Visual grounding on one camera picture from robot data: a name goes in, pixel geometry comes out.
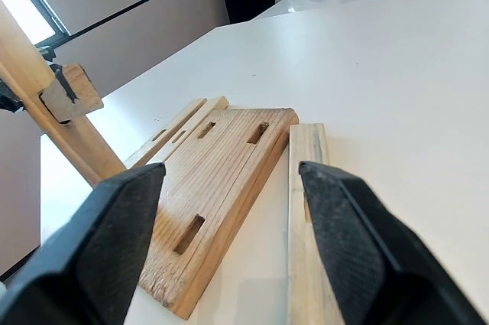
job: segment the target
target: mortise slot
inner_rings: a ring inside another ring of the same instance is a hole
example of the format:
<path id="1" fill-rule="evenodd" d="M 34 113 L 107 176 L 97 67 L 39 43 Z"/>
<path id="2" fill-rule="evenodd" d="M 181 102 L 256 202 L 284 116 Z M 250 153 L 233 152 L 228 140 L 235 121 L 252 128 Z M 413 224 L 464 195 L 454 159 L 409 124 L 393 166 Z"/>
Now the mortise slot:
<path id="1" fill-rule="evenodd" d="M 192 222 L 187 227 L 182 238 L 180 239 L 178 244 L 175 246 L 175 249 L 173 249 L 178 255 L 183 255 L 183 253 L 188 249 L 188 247 L 190 246 L 190 243 L 192 242 L 193 238 L 196 236 L 200 227 L 202 227 L 202 224 L 204 224 L 204 221 L 205 221 L 205 219 L 202 218 L 199 214 L 197 214 L 193 218 Z"/>
<path id="2" fill-rule="evenodd" d="M 311 212 L 309 211 L 309 204 L 306 199 L 306 192 L 304 192 L 304 218 L 306 222 L 311 223 Z"/>
<path id="3" fill-rule="evenodd" d="M 208 132 L 211 131 L 211 128 L 215 126 L 215 122 L 210 122 L 209 124 L 206 125 L 206 127 L 200 132 L 199 136 L 197 137 L 198 139 L 202 139 L 204 136 L 207 135 Z"/>
<path id="4" fill-rule="evenodd" d="M 151 141 L 156 141 L 156 139 L 158 139 L 164 132 L 166 131 L 166 129 L 164 128 L 163 130 L 161 130 L 160 132 L 158 132 L 154 138 L 151 139 Z"/>
<path id="5" fill-rule="evenodd" d="M 253 132 L 253 135 L 248 139 L 249 144 L 257 144 L 261 136 L 268 128 L 268 122 L 262 122 L 257 129 Z"/>
<path id="6" fill-rule="evenodd" d="M 176 143 L 178 141 L 178 139 L 180 139 L 182 137 L 182 135 L 185 134 L 185 131 L 186 130 L 182 130 L 181 132 L 179 132 L 178 135 L 175 137 L 175 139 L 172 140 L 172 143 Z"/>

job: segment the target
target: wooden board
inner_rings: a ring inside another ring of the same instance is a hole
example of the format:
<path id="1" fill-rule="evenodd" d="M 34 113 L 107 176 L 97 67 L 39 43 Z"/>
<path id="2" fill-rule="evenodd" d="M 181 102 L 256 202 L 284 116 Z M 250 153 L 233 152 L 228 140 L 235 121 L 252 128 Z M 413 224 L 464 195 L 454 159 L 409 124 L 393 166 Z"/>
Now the wooden board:
<path id="1" fill-rule="evenodd" d="M 158 130 L 124 162 L 127 168 L 144 166 L 180 128 L 206 103 L 206 98 L 194 99 L 167 125 Z"/>
<path id="2" fill-rule="evenodd" d="M 124 164 L 85 117 L 62 125 L 39 100 L 54 74 L 0 1 L 0 78 L 32 118 L 91 184 L 125 170 Z"/>
<path id="3" fill-rule="evenodd" d="M 140 286 L 187 319 L 289 141 L 292 109 L 213 111 L 167 159 Z"/>
<path id="4" fill-rule="evenodd" d="M 298 172 L 301 161 L 328 164 L 323 124 L 291 126 L 289 150 L 288 324 L 343 324 L 319 257 Z"/>

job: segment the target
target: wooden plank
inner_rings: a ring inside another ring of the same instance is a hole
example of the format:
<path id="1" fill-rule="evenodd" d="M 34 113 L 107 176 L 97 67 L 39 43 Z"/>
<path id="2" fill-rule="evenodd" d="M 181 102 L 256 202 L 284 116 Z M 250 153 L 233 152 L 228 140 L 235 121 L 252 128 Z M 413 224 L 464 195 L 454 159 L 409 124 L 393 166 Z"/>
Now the wooden plank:
<path id="1" fill-rule="evenodd" d="M 323 124 L 290 127 L 288 324 L 343 324 L 343 318 L 316 246 L 298 173 L 299 162 L 328 164 Z"/>
<path id="2" fill-rule="evenodd" d="M 213 111 L 167 159 L 140 285 L 176 315 L 192 313 L 297 122 L 292 109 Z"/>
<path id="3" fill-rule="evenodd" d="M 40 95 L 44 105 L 58 122 L 76 119 L 104 106 L 85 70 L 79 64 L 63 66 L 61 73 L 76 98 L 68 97 L 66 90 L 54 77 L 51 84 Z"/>
<path id="4" fill-rule="evenodd" d="M 144 166 L 162 148 L 195 113 L 206 104 L 206 98 L 194 99 L 165 127 L 151 136 L 124 163 L 127 168 Z"/>
<path id="5" fill-rule="evenodd" d="M 177 132 L 171 143 L 165 144 L 149 161 L 149 163 L 165 162 L 172 153 L 187 139 L 187 137 L 199 126 L 211 111 L 222 110 L 228 107 L 229 102 L 225 97 L 210 99 L 199 111 L 196 112 Z"/>
<path id="6" fill-rule="evenodd" d="M 39 100 L 39 93 L 53 81 L 53 71 L 2 1 L 0 23 L 0 78 L 34 121 L 92 186 L 124 171 L 124 164 L 86 117 L 61 125 Z"/>

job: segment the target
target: wooden block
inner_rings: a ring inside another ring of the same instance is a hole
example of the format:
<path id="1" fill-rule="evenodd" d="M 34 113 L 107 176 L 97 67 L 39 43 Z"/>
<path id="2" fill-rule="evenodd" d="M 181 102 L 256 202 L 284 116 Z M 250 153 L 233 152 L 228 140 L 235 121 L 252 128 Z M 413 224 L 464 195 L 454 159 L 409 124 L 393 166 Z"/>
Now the wooden block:
<path id="1" fill-rule="evenodd" d="M 298 122 L 292 109 L 226 109 L 209 116 L 165 163 L 140 285 L 187 319 Z"/>
<path id="2" fill-rule="evenodd" d="M 85 70 L 79 64 L 63 66 L 61 73 L 73 91 L 72 97 L 75 99 L 68 96 L 57 79 L 54 79 L 40 95 L 44 105 L 58 122 L 76 119 L 104 106 Z"/>
<path id="3" fill-rule="evenodd" d="M 290 127 L 289 146 L 288 324 L 343 324 L 316 245 L 299 162 L 328 163 L 323 124 Z"/>
<path id="4" fill-rule="evenodd" d="M 187 139 L 203 119 L 205 119 L 211 111 L 221 110 L 228 107 L 229 102 L 225 97 L 217 97 L 210 99 L 199 111 L 196 112 L 180 130 L 176 132 L 175 138 L 171 143 L 165 144 L 149 161 L 149 163 L 165 162 L 172 153 Z"/>
<path id="5" fill-rule="evenodd" d="M 168 125 L 149 138 L 142 147 L 127 159 L 125 166 L 134 168 L 144 166 L 195 113 L 206 104 L 206 98 L 194 99 L 171 120 Z"/>
<path id="6" fill-rule="evenodd" d="M 61 125 L 39 99 L 53 71 L 0 1 L 0 78 L 19 97 L 35 122 L 92 185 L 125 170 L 124 164 L 85 117 Z"/>

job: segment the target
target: metal bracket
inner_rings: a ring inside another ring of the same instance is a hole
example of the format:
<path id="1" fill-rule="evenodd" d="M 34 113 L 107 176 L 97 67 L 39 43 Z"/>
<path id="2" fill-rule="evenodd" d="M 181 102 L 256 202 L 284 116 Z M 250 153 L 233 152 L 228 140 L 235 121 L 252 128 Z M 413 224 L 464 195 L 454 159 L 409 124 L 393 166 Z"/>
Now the metal bracket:
<path id="1" fill-rule="evenodd" d="M 0 79 L 0 109 L 17 113 L 24 110 L 24 103 Z"/>

